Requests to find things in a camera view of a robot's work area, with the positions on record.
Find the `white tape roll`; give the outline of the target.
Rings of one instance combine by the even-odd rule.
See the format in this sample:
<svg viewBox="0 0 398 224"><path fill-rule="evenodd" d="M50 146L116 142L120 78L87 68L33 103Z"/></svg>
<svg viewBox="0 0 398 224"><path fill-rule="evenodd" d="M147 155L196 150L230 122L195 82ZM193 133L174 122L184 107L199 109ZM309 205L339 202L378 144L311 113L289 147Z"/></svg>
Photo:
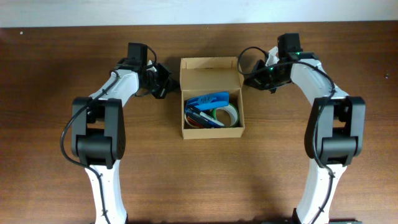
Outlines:
<svg viewBox="0 0 398 224"><path fill-rule="evenodd" d="M200 123L197 123L194 119L187 116L186 114L184 114L184 120L191 128L195 129L203 128L203 126Z"/></svg>

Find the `cardboard box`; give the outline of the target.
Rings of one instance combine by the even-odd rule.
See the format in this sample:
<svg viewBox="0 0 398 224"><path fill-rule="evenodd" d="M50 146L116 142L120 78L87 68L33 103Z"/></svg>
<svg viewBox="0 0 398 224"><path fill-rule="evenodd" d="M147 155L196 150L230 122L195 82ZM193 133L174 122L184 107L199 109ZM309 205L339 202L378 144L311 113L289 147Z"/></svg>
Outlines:
<svg viewBox="0 0 398 224"><path fill-rule="evenodd" d="M243 76L237 71L236 57L182 58L180 61L180 89L182 137L188 139L240 138L245 129L243 110ZM227 91L229 102L238 110L235 127L193 128L185 121L185 105L190 98Z"/></svg>

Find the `green tape roll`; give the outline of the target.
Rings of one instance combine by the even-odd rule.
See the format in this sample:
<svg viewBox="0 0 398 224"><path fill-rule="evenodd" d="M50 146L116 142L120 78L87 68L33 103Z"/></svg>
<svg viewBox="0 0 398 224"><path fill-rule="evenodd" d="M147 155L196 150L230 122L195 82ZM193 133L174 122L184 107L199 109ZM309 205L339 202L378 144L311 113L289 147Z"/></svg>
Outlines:
<svg viewBox="0 0 398 224"><path fill-rule="evenodd" d="M212 111L212 116L227 128L233 128L239 124L239 110L231 103L228 106L215 108Z"/></svg>

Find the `blue pen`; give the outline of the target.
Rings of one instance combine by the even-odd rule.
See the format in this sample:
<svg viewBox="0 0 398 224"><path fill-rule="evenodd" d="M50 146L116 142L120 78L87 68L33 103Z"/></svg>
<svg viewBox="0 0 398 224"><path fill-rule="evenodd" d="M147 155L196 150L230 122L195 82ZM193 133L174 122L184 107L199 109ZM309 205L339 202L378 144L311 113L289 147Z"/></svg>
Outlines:
<svg viewBox="0 0 398 224"><path fill-rule="evenodd" d="M187 116L191 117L192 120L202 125L204 128L223 128L224 124L205 112L200 111L195 106L190 106L185 110Z"/></svg>

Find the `black silver marker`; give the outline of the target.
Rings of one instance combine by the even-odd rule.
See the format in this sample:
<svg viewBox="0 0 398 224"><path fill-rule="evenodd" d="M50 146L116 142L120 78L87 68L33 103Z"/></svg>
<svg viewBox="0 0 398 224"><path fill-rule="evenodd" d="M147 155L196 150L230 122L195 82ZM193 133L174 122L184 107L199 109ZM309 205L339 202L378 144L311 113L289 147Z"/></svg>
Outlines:
<svg viewBox="0 0 398 224"><path fill-rule="evenodd" d="M192 111L192 115L194 120L200 124L202 124L206 128L223 128L224 124L218 120L213 119L205 113L197 113Z"/></svg>

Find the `blue plastic case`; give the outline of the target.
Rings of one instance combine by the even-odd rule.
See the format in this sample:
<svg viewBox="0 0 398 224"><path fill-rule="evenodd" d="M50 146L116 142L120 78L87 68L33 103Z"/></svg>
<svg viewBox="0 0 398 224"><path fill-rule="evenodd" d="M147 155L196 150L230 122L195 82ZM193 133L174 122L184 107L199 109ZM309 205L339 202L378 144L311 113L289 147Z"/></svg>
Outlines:
<svg viewBox="0 0 398 224"><path fill-rule="evenodd" d="M227 91L196 96L187 101L185 109L194 106L200 111L212 110L229 105L229 93Z"/></svg>

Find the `orange black stapler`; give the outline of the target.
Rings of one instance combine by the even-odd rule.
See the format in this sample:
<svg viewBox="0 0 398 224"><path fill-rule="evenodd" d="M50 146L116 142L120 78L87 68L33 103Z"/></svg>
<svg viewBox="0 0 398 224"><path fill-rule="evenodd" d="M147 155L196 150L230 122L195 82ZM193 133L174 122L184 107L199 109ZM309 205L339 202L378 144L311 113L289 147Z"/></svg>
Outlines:
<svg viewBox="0 0 398 224"><path fill-rule="evenodd" d="M186 122L189 126L191 126L192 128L204 128L204 126L200 123L197 123L195 120L192 120L191 118L187 117Z"/></svg>

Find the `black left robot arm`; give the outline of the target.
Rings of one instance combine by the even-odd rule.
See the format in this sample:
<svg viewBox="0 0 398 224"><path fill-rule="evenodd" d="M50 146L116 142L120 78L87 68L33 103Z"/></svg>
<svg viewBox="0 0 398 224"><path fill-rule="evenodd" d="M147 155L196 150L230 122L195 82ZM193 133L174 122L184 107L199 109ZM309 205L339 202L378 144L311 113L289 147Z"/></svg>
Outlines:
<svg viewBox="0 0 398 224"><path fill-rule="evenodd" d="M152 95L164 99L178 87L167 67L150 60L154 50L146 44L130 42L127 55L109 72L109 79L96 92L77 97L72 117L60 137L65 150L66 133L71 133L71 163L84 168L91 183L95 223L127 223L119 168L126 149L123 108L131 98Z"/></svg>

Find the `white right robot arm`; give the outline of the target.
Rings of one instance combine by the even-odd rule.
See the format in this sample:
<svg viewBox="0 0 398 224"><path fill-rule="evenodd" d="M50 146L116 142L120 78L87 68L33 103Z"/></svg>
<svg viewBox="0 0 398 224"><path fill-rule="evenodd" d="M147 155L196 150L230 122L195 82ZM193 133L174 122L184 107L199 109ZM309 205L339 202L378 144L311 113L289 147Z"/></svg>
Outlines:
<svg viewBox="0 0 398 224"><path fill-rule="evenodd" d="M338 87L318 56L303 50L298 33L280 35L277 46L263 54L251 72L243 73L244 84L275 93L293 83L312 106L304 136L308 176L286 223L329 223L338 182L363 148L366 103Z"/></svg>

